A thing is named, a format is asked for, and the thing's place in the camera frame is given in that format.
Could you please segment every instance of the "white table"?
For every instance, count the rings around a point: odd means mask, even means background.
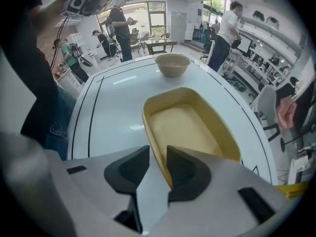
[[[124,62],[89,78],[70,121],[68,159],[149,145],[142,122],[146,99],[185,86],[198,92],[221,115],[240,148],[242,163],[276,185],[276,167],[267,137],[238,92],[213,70],[207,73],[209,68],[199,60],[192,60],[181,77],[166,78],[158,70],[155,57]],[[166,212],[169,191],[152,151],[150,154],[149,170],[137,189],[145,231]],[[144,211],[155,213],[143,216]]]

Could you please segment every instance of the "jeans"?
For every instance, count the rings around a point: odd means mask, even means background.
[[[208,66],[217,72],[221,65],[229,55],[229,49],[231,46],[221,36],[217,35],[215,40],[215,47]]]
[[[86,74],[86,72],[80,67],[79,62],[76,62],[75,64],[70,66],[71,71],[79,77],[82,81],[87,82],[89,79],[89,76]]]
[[[121,36],[117,35],[117,41],[120,44],[120,48],[122,51],[123,61],[132,60],[132,49],[130,48],[130,38],[127,37],[123,39]]]
[[[76,100],[62,88],[58,87],[58,102],[54,119],[44,144],[45,149],[57,151],[61,160],[67,159],[68,137],[67,130],[75,107]]]

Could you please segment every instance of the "shelf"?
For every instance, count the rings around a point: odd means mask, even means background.
[[[238,30],[245,35],[246,37],[248,36],[249,38],[255,38],[257,40],[260,40],[261,43],[266,44],[267,46],[269,46],[274,52],[279,53],[280,56],[283,57],[284,60],[287,61],[287,63],[291,66],[294,65],[295,61],[293,61],[292,59],[290,59],[287,55],[285,55],[284,53],[282,53],[280,50],[276,49],[272,44],[268,43],[265,39],[263,39],[262,37],[256,35],[255,33],[251,33],[247,30],[244,30],[242,28],[238,28]]]
[[[262,57],[260,55],[260,53],[257,53],[257,51],[253,48],[249,48],[251,51],[253,51],[254,53],[258,54],[261,58],[263,58],[267,63],[269,63],[271,65],[271,67],[273,67],[276,71],[278,71],[278,73],[280,74],[280,76],[284,79],[285,75],[269,60],[265,59],[264,57]]]
[[[285,43],[290,48],[292,48],[298,54],[298,56],[300,56],[300,54],[302,52],[302,48],[297,43],[295,43],[293,40],[291,40],[289,37],[287,37],[283,33],[281,33],[279,30],[268,26],[266,23],[263,23],[259,20],[255,20],[252,18],[243,17],[242,20],[245,23],[248,23],[248,24],[255,26],[255,28],[256,27],[261,28],[262,30],[270,33],[271,35],[274,35],[279,40],[281,40],[283,43]]]

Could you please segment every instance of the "wooden table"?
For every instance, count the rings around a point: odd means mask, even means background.
[[[149,54],[153,55],[157,53],[166,53],[167,45],[172,46],[171,51],[170,51],[172,52],[173,46],[177,44],[177,41],[172,40],[172,39],[160,39],[159,41],[156,42],[154,39],[149,39],[149,40],[145,40],[144,43],[148,48]],[[153,51],[154,46],[163,46],[163,50],[154,52]]]

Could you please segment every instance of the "man in black shirt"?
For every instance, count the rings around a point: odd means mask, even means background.
[[[134,21],[126,21],[123,10],[121,7],[126,5],[128,0],[116,0],[116,5],[112,8],[110,12],[110,19],[112,25],[115,29],[115,34],[117,36],[117,41],[120,44],[123,61],[132,60],[132,50],[130,48],[130,38],[129,38],[129,28],[128,25],[135,24]]]

